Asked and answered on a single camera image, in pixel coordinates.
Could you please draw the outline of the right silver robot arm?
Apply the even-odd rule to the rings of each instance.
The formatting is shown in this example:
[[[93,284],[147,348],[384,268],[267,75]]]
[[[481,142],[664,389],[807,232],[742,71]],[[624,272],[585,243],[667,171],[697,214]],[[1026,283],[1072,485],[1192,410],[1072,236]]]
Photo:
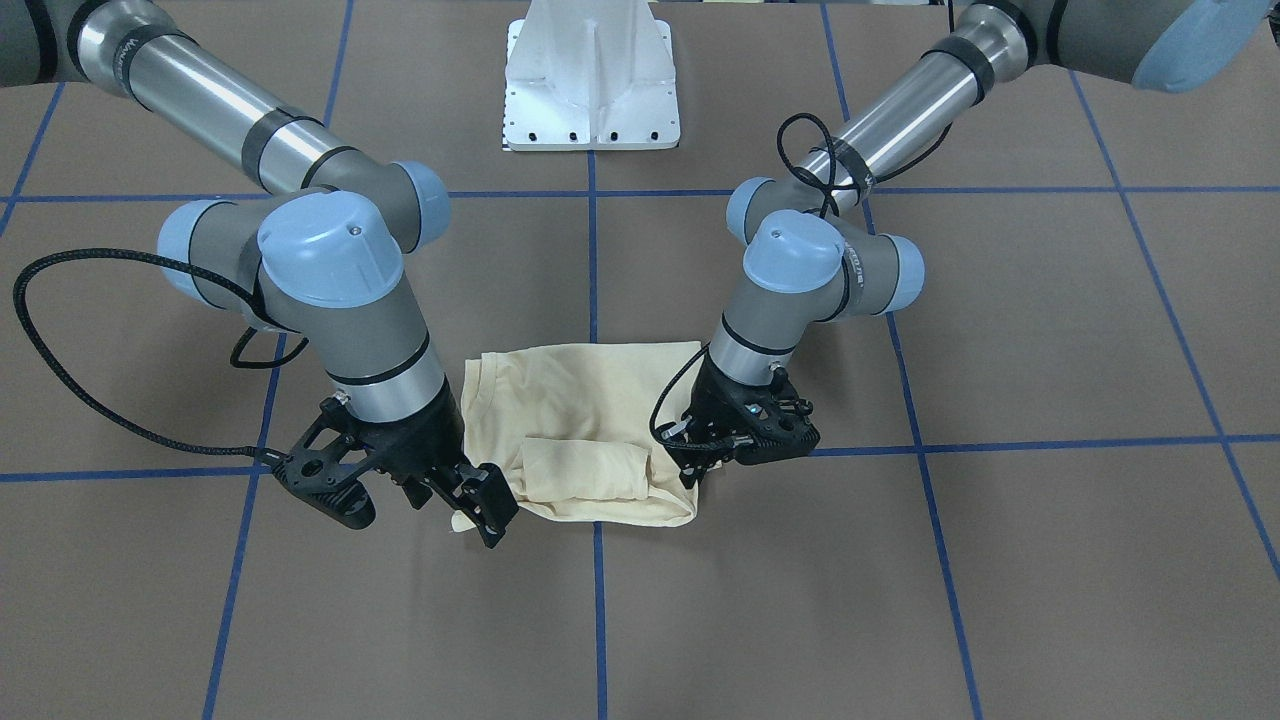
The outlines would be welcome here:
[[[349,529],[375,507],[361,478],[388,475],[410,505],[442,498],[486,547],[518,505],[493,464],[470,462],[463,423],[404,258],[444,234],[451,201],[416,161],[379,163],[287,105],[183,32],[151,1],[5,1],[3,86],[83,82],[170,122],[236,165],[268,197],[193,201],[156,252],[86,249],[31,263],[12,297],[56,378],[119,427],[188,454],[246,456],[296,498]],[[61,263],[160,266],[186,296],[241,314],[251,331],[297,334],[334,392],[287,451],[179,442],[104,406],[54,357],[29,316],[31,281]]]

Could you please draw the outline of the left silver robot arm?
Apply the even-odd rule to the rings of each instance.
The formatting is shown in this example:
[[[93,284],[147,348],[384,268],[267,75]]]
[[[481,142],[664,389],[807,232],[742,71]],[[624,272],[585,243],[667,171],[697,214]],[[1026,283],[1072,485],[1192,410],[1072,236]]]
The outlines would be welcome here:
[[[696,488],[724,462],[809,455],[820,441],[788,363],[809,325],[881,316],[913,304],[925,263],[911,241],[845,220],[881,184],[928,158],[955,120],[1036,67],[1144,91],[1201,87],[1242,51],[1271,1],[972,1],[950,29],[840,129],[799,113],[780,124],[780,179],[742,182],[726,225],[744,247],[739,283],[695,372],[678,419],[653,439]]]

